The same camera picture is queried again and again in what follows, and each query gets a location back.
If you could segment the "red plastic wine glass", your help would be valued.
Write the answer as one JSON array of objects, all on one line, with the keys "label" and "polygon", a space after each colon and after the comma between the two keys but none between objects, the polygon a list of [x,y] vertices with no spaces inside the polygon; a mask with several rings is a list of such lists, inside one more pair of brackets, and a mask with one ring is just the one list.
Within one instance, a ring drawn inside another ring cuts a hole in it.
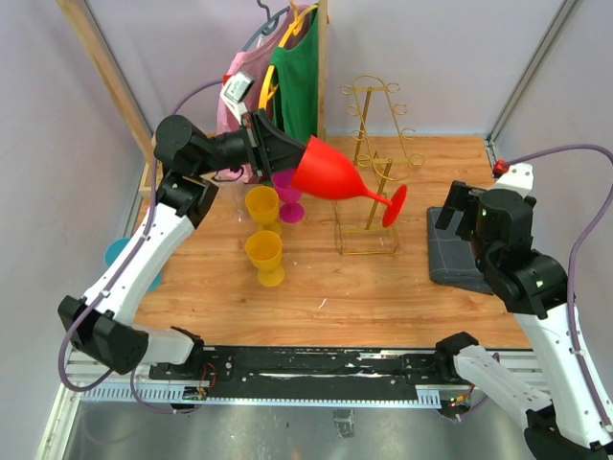
[{"label": "red plastic wine glass", "polygon": [[408,187],[401,185],[392,198],[370,190],[353,163],[339,150],[319,138],[311,137],[290,185],[293,189],[325,200],[367,197],[386,206],[382,226],[391,226],[398,218]]}]

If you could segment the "magenta plastic wine glass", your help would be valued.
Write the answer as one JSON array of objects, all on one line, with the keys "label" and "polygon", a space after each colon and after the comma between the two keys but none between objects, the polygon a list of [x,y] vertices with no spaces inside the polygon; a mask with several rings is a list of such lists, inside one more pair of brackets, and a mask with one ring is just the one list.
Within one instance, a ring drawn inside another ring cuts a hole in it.
[{"label": "magenta plastic wine glass", "polygon": [[288,170],[277,172],[273,175],[272,181],[282,205],[279,216],[286,223],[298,223],[305,216],[305,209],[300,203],[302,193],[291,186],[291,181],[295,171]]}]

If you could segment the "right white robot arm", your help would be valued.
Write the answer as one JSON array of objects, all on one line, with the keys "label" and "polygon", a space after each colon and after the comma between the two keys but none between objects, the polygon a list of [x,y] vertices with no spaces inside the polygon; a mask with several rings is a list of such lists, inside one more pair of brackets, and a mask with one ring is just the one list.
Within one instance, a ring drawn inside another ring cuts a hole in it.
[{"label": "right white robot arm", "polygon": [[505,188],[452,183],[436,226],[462,213],[457,235],[470,243],[477,269],[513,315],[546,381],[539,391],[495,360],[478,340],[455,333],[435,346],[434,371],[446,383],[475,385],[512,417],[537,459],[607,459],[612,454],[612,401],[595,378],[569,311],[568,276],[533,248],[535,200]]}]

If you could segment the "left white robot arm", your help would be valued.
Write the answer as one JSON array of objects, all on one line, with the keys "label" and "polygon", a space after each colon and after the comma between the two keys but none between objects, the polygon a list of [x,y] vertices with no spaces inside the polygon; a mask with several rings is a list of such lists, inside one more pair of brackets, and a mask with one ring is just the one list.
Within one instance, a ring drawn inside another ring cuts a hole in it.
[{"label": "left white robot arm", "polygon": [[262,109],[243,115],[239,129],[215,137],[184,116],[170,115],[156,128],[155,140],[154,156],[167,171],[144,225],[91,288],[79,298],[65,297],[58,306],[66,330],[58,353],[60,370],[68,347],[74,347],[120,375],[140,364],[167,363],[184,379],[198,377],[205,367],[203,340],[176,327],[137,328],[141,300],[214,203],[218,187],[203,174],[249,164],[258,176],[270,178],[297,167],[305,151],[274,127]]}]

